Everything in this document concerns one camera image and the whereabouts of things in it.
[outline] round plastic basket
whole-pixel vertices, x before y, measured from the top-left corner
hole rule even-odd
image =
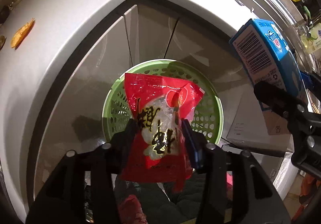
[[[215,144],[219,142],[223,130],[222,104],[211,82],[198,70],[179,61],[157,59],[140,63],[126,73],[162,75],[196,83],[205,94],[195,108],[192,129],[202,133],[208,142]],[[124,79],[125,73],[112,85],[105,100],[102,126],[107,141],[110,141],[115,133],[123,131],[132,116],[127,104]]]

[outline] plastic snack bag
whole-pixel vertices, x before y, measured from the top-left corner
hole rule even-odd
[[[135,182],[176,182],[174,190],[182,190],[193,169],[185,149],[181,120],[193,120],[204,91],[188,80],[126,73],[125,92],[140,131],[122,178]]]

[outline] silver bolt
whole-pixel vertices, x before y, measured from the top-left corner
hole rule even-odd
[[[76,155],[76,152],[74,150],[67,151],[66,156],[67,157],[73,157]]]
[[[298,104],[298,105],[297,105],[297,109],[298,109],[300,112],[304,112],[304,107],[303,107],[301,104]]]
[[[245,157],[245,158],[250,158],[251,157],[251,153],[248,150],[243,150],[241,151],[241,154]]]
[[[104,150],[108,150],[109,148],[111,147],[111,144],[109,142],[105,142],[103,145],[102,145],[102,148]]]
[[[283,113],[283,117],[284,117],[285,119],[288,118],[288,111],[285,111],[285,112]]]
[[[311,148],[313,148],[315,145],[314,138],[312,136],[309,136],[307,139],[307,143]]]
[[[214,150],[215,149],[215,144],[214,143],[211,143],[211,142],[209,142],[209,143],[207,143],[206,144],[206,148],[208,148],[209,150]]]

